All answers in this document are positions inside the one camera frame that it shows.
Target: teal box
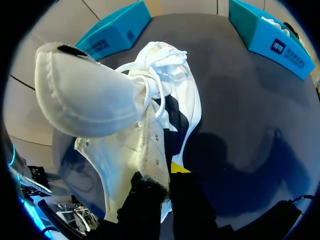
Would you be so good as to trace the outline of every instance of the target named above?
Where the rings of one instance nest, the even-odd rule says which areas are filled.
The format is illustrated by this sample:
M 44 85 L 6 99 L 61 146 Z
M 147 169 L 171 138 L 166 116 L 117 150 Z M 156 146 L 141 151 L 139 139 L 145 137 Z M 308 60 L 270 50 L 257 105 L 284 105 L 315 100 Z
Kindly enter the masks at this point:
M 137 1 L 97 22 L 75 47 L 95 60 L 130 49 L 150 20 L 145 3 Z
M 305 48 L 289 29 L 287 36 L 261 17 L 273 19 L 282 29 L 288 29 L 274 16 L 249 3 L 229 0 L 229 20 L 247 49 L 277 62 L 304 80 L 315 68 Z

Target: gray table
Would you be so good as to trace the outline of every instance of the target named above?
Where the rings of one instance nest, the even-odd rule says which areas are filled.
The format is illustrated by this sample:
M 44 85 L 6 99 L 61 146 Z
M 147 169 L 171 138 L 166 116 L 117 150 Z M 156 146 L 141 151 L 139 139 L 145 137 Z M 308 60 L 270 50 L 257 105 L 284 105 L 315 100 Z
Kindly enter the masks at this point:
M 210 14 L 155 17 L 132 49 L 101 63 L 115 69 L 132 62 L 149 41 L 187 51 L 202 123 L 187 143 L 183 162 L 201 175 L 219 226 L 231 224 L 236 230 L 280 200 L 315 193 L 320 104 L 310 77 L 301 81 L 279 64 L 247 51 L 228 19 Z M 72 141 L 54 133 L 54 164 L 78 198 L 104 215 L 99 176 L 73 150 Z M 297 206 L 305 211 L 309 204 L 303 200 Z M 188 211 L 196 210 L 190 206 Z

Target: teal light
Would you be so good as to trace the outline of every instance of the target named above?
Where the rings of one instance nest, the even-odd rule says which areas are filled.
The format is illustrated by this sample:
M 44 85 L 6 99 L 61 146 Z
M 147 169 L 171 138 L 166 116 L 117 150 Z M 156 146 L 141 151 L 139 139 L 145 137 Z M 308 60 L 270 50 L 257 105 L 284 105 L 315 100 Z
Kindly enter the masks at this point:
M 31 206 L 29 203 L 27 203 L 26 201 L 23 203 L 24 208 L 26 209 L 26 211 L 29 213 L 29 215 L 32 217 L 34 223 L 36 224 L 36 226 L 42 231 L 43 229 L 46 228 L 46 226 L 44 225 L 44 223 L 41 221 L 41 218 L 39 217 L 36 209 L 34 206 Z M 50 234 L 50 232 L 46 231 L 44 233 L 48 238 L 52 238 L 52 235 Z
M 16 149 L 15 149 L 15 146 L 13 144 L 12 144 L 12 146 L 13 146 L 13 156 L 12 156 L 11 162 L 9 163 L 9 166 L 14 164 L 14 161 L 15 161 L 15 158 L 16 158 Z

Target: white shoelace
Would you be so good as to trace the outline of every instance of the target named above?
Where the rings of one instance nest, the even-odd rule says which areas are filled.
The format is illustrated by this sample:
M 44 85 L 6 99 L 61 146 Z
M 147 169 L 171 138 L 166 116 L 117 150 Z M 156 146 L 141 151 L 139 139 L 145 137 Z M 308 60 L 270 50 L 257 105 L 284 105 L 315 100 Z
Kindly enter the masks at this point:
M 116 69 L 117 72 L 122 73 L 127 70 L 141 70 L 147 71 L 152 78 L 156 81 L 157 86 L 150 78 L 144 78 L 146 94 L 143 102 L 143 109 L 146 110 L 152 97 L 160 94 L 161 104 L 155 113 L 155 119 L 159 121 L 164 114 L 166 99 L 161 79 L 155 68 L 164 67 L 168 65 L 181 65 L 185 64 L 187 60 L 187 52 L 174 50 L 168 46 L 160 48 L 155 53 L 148 55 L 152 48 L 156 47 L 159 42 L 149 42 L 138 54 L 134 62 L 126 63 Z M 184 57 L 172 57 L 174 55 L 184 55 Z

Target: shoe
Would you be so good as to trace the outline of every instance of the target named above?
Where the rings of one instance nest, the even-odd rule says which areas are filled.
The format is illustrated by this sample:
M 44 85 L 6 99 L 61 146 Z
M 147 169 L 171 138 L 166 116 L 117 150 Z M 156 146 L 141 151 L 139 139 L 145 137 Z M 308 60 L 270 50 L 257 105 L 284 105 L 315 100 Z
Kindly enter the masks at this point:
M 162 92 L 159 80 L 147 71 L 121 74 L 61 43 L 42 46 L 35 65 L 35 91 L 44 116 L 60 131 L 78 137 L 75 149 L 101 178 L 105 220 L 118 222 L 117 210 L 130 192 L 135 172 L 169 192 L 159 121 L 164 105 L 161 108 L 152 99 Z
M 141 70 L 149 67 L 150 73 Z M 167 164 L 171 163 L 172 157 L 172 162 L 183 167 L 186 142 L 199 124 L 202 112 L 198 88 L 187 63 L 187 52 L 165 42 L 149 42 L 134 62 L 116 69 L 121 73 L 127 70 L 130 70 L 130 77 L 158 75 L 164 98 L 160 95 L 152 98 L 163 111 L 160 122 L 164 130 Z

